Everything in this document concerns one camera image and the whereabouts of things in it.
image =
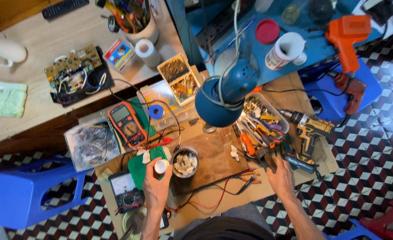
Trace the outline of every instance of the paper towel roll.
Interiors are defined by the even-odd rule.
[[[156,67],[161,62],[159,52],[155,49],[152,42],[145,38],[137,42],[135,52],[149,67]]]

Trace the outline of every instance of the rag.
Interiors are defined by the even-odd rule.
[[[21,117],[24,111],[28,86],[0,81],[0,116]]]

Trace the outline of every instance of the remote control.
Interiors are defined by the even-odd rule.
[[[88,3],[88,0],[65,0],[43,9],[42,16],[47,20],[54,19]]]

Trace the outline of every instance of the human hand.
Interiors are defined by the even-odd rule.
[[[272,189],[277,194],[282,202],[295,200],[294,195],[294,176],[290,164],[278,157],[273,157],[277,165],[276,173],[274,174],[270,168],[266,169],[269,183]]]
[[[146,176],[143,181],[143,193],[146,198],[146,208],[148,211],[160,211],[162,213],[168,197],[168,186],[172,176],[172,165],[170,164],[161,180],[157,173],[154,176],[153,168],[155,163],[162,158],[156,158],[146,165]]]

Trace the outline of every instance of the blue plastic stool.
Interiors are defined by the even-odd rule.
[[[356,221],[355,219],[348,219],[348,220],[356,226],[354,229],[346,231],[340,235],[337,235],[336,237],[330,237],[323,232],[325,238],[327,238],[327,240],[353,240],[360,236],[366,236],[371,240],[382,240],[380,237],[370,232],[365,227],[361,226],[359,222]]]
[[[39,172],[43,164],[53,161],[66,165]],[[70,158],[50,158],[0,172],[0,225],[23,229],[86,203],[88,198],[81,199],[81,194],[88,171],[76,172]],[[74,199],[63,206],[42,210],[41,205],[47,200],[46,191],[74,177],[78,178]]]
[[[361,109],[365,108],[367,105],[376,100],[382,94],[383,90],[379,82],[377,82],[375,76],[371,73],[370,68],[368,68],[364,61],[359,58],[358,62],[359,69],[355,72],[355,78],[367,84],[363,100],[361,101],[361,105],[358,109],[359,112]],[[334,70],[336,72],[343,72],[343,68],[341,65],[339,65],[337,68],[334,68]],[[303,86],[306,91],[314,89],[324,89],[335,94],[340,94],[342,92],[335,87],[334,80],[329,76],[325,76],[316,82],[303,84]],[[346,114],[343,111],[348,106],[347,94],[341,96],[334,96],[324,91],[312,91],[307,94],[316,97],[322,106],[322,111],[317,114],[318,118],[327,121],[333,121],[346,117]]]

